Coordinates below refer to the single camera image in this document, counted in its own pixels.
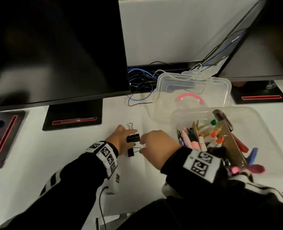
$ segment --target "person's right arm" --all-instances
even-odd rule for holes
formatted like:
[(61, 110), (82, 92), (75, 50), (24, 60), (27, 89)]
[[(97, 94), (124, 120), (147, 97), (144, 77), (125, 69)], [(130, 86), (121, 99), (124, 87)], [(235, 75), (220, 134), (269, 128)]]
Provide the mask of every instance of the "person's right arm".
[(204, 200), (216, 208), (232, 203), (267, 218), (283, 219), (283, 193), (254, 183), (248, 170), (229, 177), (219, 158), (181, 147), (163, 131), (144, 134), (140, 143), (146, 146), (140, 152), (187, 201)]

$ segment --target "person's left hand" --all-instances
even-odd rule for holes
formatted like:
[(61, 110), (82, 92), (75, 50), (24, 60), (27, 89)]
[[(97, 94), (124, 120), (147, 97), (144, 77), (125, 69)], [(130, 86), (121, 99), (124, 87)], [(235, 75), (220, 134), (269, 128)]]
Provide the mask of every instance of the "person's left hand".
[(134, 134), (136, 132), (137, 130), (135, 129), (127, 130), (124, 128), (124, 126), (118, 125), (116, 130), (109, 137), (107, 137), (105, 141), (112, 143), (118, 149), (119, 155), (121, 155), (127, 152), (129, 148), (133, 148), (136, 145), (134, 142), (126, 142), (126, 138), (130, 134)]

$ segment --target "hand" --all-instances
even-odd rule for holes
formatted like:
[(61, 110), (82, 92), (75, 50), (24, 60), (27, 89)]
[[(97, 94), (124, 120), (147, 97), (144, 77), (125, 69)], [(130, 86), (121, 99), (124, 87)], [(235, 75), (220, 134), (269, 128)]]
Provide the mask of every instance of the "hand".
[(107, 137), (105, 141), (112, 143), (118, 149), (119, 155), (121, 155), (124, 154), (129, 148), (133, 148), (136, 145), (134, 142), (126, 142), (127, 136), (136, 132), (137, 130), (135, 129), (127, 130), (124, 128), (124, 126), (118, 125), (116, 130), (109, 137)]
[(158, 170), (161, 170), (168, 158), (181, 148), (180, 144), (162, 130), (142, 135), (140, 144), (146, 144), (146, 148), (140, 149), (140, 153)]

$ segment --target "green cap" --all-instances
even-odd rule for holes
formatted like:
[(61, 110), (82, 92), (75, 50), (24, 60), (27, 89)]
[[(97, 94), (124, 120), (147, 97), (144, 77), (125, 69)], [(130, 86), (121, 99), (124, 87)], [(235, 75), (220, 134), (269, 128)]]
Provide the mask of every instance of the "green cap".
[(215, 126), (215, 125), (217, 124), (216, 119), (213, 119), (213, 120), (211, 121), (211, 124), (212, 124), (213, 126)]

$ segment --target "person's right hand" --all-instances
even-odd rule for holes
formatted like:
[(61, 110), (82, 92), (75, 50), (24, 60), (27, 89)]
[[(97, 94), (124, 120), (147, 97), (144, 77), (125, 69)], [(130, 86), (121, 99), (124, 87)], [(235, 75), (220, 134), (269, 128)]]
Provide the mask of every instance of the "person's right hand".
[(180, 144), (162, 130), (142, 135), (140, 144), (146, 144), (146, 148), (141, 148), (140, 153), (158, 170), (161, 170), (168, 158), (181, 148)]

